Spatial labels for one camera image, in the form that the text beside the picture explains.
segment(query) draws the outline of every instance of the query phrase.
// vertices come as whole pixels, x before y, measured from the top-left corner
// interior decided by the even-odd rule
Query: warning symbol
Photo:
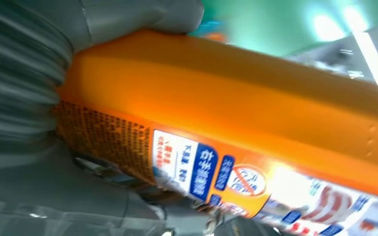
[[[227,186],[246,196],[259,196],[266,189],[266,179],[250,166],[236,165],[232,169]]]

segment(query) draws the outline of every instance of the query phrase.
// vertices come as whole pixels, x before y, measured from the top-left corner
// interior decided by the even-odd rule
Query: ceiling
[[[274,56],[307,51],[350,35],[347,11],[359,12],[365,28],[378,26],[373,0],[203,0],[203,21],[220,20],[236,46]]]

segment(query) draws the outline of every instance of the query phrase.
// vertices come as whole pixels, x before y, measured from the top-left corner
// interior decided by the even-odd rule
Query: fluorescent light
[[[354,32],[353,35],[378,85],[378,51],[373,44],[372,38],[366,32]]]
[[[366,20],[355,7],[345,7],[343,14],[348,26],[353,32],[363,32],[369,28]]]
[[[315,33],[321,41],[335,41],[346,36],[338,24],[327,15],[316,15],[313,23]]]
[[[344,18],[353,31],[354,38],[357,45],[363,54],[364,59],[373,75],[373,79],[378,85],[378,51],[370,38],[369,33],[364,32],[369,28],[366,20],[363,18],[360,11],[353,6],[347,6],[343,10]]]

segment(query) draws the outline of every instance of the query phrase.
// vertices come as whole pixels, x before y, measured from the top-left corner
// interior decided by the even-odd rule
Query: product label
[[[301,236],[378,236],[378,198],[272,158],[124,115],[62,102],[70,148],[159,188]]]

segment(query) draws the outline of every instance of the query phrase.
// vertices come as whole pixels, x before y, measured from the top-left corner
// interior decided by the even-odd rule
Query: orange plastic bottle
[[[71,148],[233,213],[330,235],[378,201],[376,85],[142,31],[80,53],[60,95]]]

